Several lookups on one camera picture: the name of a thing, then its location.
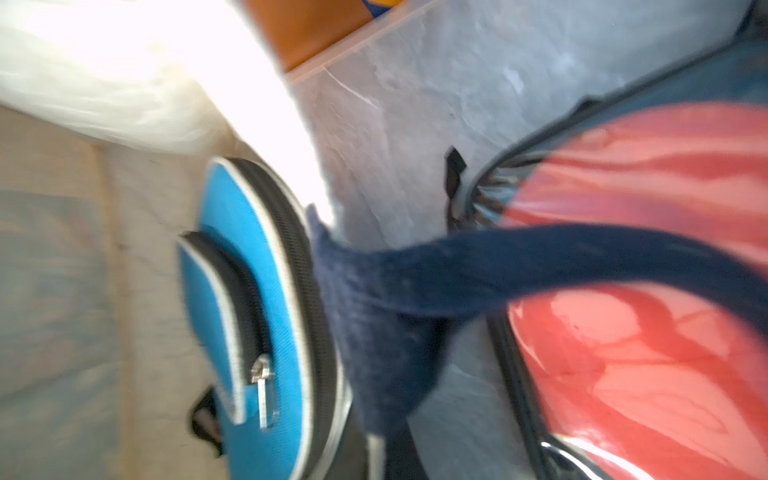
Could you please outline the blue paddle case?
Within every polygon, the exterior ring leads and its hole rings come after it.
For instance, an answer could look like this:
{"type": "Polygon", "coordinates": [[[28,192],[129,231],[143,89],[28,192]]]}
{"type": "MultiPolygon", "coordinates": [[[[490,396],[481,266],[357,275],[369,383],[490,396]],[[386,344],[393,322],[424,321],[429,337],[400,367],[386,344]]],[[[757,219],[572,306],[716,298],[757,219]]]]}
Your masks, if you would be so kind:
{"type": "Polygon", "coordinates": [[[233,479],[327,478],[352,400],[286,188],[262,164],[214,159],[177,253],[213,378],[190,411],[192,433],[233,479]]]}

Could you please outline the cream canvas tote bag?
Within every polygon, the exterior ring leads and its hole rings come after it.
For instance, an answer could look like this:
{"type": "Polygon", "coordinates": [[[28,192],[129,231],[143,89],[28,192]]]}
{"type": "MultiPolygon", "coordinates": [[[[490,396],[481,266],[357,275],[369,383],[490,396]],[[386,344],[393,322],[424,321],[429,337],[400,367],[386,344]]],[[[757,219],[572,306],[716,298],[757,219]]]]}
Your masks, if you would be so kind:
{"type": "Polygon", "coordinates": [[[1,5],[1,475],[233,479],[178,237],[217,158],[303,218],[351,410],[325,479],[537,479],[488,326],[544,293],[651,283],[767,342],[767,267],[600,222],[468,229],[500,154],[765,27],[763,1],[373,1],[290,73],[244,1],[1,5]]]}

